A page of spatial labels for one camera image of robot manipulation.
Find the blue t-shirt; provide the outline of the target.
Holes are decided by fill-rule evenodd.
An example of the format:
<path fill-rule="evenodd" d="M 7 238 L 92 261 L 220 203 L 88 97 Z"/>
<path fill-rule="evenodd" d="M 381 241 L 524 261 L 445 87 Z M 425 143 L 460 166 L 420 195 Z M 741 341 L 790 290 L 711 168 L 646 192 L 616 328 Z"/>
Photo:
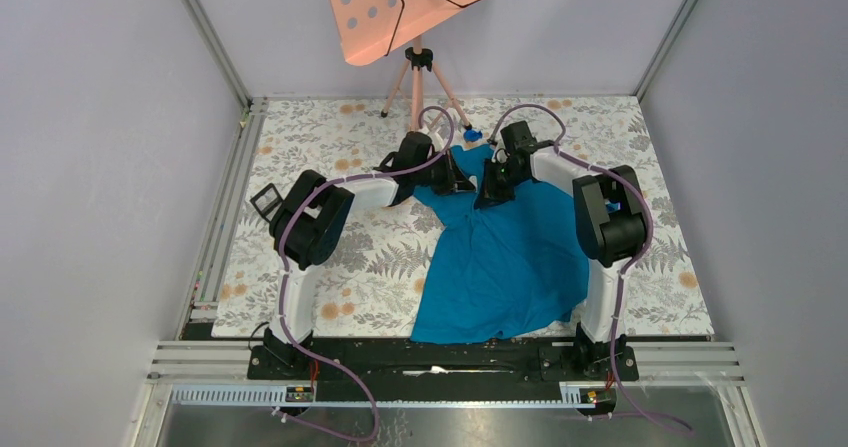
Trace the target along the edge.
<path fill-rule="evenodd" d="M 579 246 L 574 200 L 527 181 L 515 199 L 477 209 L 476 193 L 415 198 L 444 230 L 410 335 L 432 344 L 510 338 L 567 322 L 588 295 L 589 260 Z"/>

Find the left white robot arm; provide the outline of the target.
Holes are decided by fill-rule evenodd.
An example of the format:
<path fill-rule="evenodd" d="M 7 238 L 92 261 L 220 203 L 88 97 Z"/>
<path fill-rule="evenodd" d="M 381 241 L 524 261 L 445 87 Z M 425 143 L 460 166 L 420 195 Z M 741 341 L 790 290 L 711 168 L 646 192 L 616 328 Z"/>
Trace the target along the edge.
<path fill-rule="evenodd" d="M 283 285 L 265 342 L 270 338 L 281 342 L 271 362 L 282 375 L 296 378 L 309 368 L 311 354 L 302 344 L 314 330 L 317 280 L 322 265 L 339 244 L 349 215 L 394 207 L 412 197 L 418 187 L 437 196 L 476 190 L 449 147 L 424 133 L 412 132 L 368 174 L 329 180 L 315 170 L 306 170 L 286 195 L 269 183 L 250 199 L 268 223 L 281 259 Z"/>

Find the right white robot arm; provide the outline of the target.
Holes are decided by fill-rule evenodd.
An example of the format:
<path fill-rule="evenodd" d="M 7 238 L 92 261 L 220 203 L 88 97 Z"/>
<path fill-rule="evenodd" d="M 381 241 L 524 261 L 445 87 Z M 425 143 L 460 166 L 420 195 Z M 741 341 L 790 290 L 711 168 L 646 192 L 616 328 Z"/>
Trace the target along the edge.
<path fill-rule="evenodd" d="M 634 169 L 593 165 L 565 153 L 555 141 L 537 140 L 525 121 L 498 122 L 489 139 L 477 209 L 515 198 L 527 181 L 545 182 L 573 199 L 577 242 L 589 260 L 588 296 L 578 323 L 571 365 L 597 379 L 618 366 L 626 336 L 619 317 L 626 300 L 627 271 L 646 253 L 653 220 Z"/>

